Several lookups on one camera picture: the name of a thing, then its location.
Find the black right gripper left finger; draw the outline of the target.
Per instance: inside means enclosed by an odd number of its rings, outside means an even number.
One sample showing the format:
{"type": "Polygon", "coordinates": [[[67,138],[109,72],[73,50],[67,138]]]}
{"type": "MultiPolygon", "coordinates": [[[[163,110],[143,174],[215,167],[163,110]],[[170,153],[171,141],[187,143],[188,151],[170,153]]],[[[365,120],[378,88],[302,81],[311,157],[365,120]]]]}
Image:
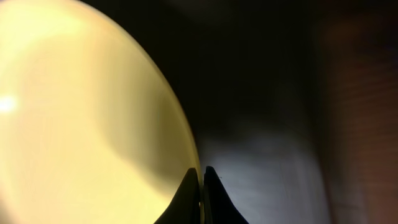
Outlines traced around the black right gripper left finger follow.
{"type": "Polygon", "coordinates": [[[189,168],[171,203],[155,224],[200,224],[200,186],[195,168],[189,168]]]}

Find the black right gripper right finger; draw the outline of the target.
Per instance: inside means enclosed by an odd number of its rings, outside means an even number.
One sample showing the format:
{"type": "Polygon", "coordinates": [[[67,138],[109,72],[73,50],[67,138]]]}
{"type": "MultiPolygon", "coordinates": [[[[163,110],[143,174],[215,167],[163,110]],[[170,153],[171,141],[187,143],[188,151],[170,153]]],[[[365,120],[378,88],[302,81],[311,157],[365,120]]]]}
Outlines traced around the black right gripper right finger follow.
{"type": "Polygon", "coordinates": [[[203,193],[205,224],[248,224],[234,206],[212,166],[206,166],[203,193]]]}

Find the yellow plate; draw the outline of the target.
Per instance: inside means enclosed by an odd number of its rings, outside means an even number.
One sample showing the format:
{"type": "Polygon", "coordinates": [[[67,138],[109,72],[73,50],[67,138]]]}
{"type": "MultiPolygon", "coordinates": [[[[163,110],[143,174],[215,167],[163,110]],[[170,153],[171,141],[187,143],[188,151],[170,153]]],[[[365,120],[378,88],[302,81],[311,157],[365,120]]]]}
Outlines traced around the yellow plate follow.
{"type": "Polygon", "coordinates": [[[199,168],[169,83],[81,1],[1,2],[1,222],[154,223],[199,168]]]}

